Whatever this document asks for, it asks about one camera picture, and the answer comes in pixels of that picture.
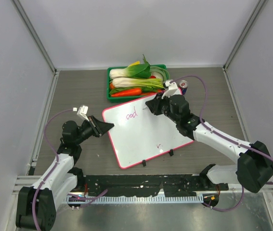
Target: green basket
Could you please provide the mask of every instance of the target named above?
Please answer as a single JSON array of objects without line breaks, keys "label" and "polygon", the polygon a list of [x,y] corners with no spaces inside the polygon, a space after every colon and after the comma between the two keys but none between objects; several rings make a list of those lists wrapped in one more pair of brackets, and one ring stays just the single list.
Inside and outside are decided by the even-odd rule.
[{"label": "green basket", "polygon": [[[158,67],[161,67],[163,69],[166,70],[166,66],[164,64],[157,64],[157,65],[152,65],[152,66],[158,66]],[[110,89],[109,89],[109,84],[111,82],[111,78],[109,77],[109,72],[112,70],[112,69],[124,69],[126,68],[126,66],[116,66],[116,67],[110,67],[108,68],[107,70],[107,99],[111,102],[111,103],[124,103],[124,102],[128,102],[130,100],[135,100],[135,99],[138,99],[138,98],[141,98],[143,97],[143,95],[138,95],[138,96],[125,96],[125,97],[111,97],[109,92],[110,92]]]}]

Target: can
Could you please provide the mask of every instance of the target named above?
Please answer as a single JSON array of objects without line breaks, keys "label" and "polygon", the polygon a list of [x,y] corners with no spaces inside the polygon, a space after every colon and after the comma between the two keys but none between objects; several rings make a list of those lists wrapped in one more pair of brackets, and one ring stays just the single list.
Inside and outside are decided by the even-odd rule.
[{"label": "can", "polygon": [[188,86],[189,86],[189,84],[185,80],[181,80],[180,83],[178,84],[178,87],[180,88],[183,95],[186,93]]}]

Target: orange carrot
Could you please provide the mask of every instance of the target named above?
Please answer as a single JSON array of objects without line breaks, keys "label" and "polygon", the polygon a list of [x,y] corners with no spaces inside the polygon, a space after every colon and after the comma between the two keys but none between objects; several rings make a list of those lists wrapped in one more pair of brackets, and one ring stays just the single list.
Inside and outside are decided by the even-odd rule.
[{"label": "orange carrot", "polygon": [[110,83],[109,88],[110,88],[111,90],[112,90],[112,89],[115,89],[113,83]]},{"label": "orange carrot", "polygon": [[140,95],[141,93],[142,93],[141,88],[133,88],[133,89],[117,92],[115,94],[112,94],[111,96],[112,97],[135,96],[135,95]]},{"label": "orange carrot", "polygon": [[142,93],[141,95],[153,95],[156,94],[156,92],[147,92],[147,93]]}]

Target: leafy green vegetable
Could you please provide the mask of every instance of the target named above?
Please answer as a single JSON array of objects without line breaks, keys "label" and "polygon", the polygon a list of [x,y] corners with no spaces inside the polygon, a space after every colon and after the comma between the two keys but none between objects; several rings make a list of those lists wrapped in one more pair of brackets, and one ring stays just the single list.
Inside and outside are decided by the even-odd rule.
[{"label": "leafy green vegetable", "polygon": [[155,89],[162,89],[162,80],[158,78],[136,79],[136,78],[115,78],[113,79],[115,88],[125,87],[152,87]]},{"label": "leafy green vegetable", "polygon": [[[144,54],[143,54],[143,61],[145,64],[149,64]],[[163,81],[166,81],[169,79],[169,72],[159,66],[150,66],[150,73],[152,72],[158,72],[159,74],[161,74],[163,76]]]},{"label": "leafy green vegetable", "polygon": [[148,61],[146,60],[146,58],[145,58],[145,55],[144,55],[144,54],[143,54],[143,61],[144,61],[144,63],[145,63],[145,64],[149,64],[149,63],[148,63]]},{"label": "leafy green vegetable", "polygon": [[112,69],[109,72],[111,79],[119,77],[133,77],[133,78],[149,78],[150,77],[149,64],[137,64],[128,66],[124,69]]}]

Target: whiteboard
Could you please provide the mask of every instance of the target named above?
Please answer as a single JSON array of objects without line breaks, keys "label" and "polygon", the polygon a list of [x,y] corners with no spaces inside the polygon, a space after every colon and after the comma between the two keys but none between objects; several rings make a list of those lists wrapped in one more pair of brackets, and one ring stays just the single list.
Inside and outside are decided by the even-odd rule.
[{"label": "whiteboard", "polygon": [[105,122],[115,125],[108,135],[122,169],[193,142],[181,135],[176,124],[165,115],[156,116],[150,112],[145,102],[154,97],[155,95],[150,95],[136,99],[107,108],[102,113]]}]

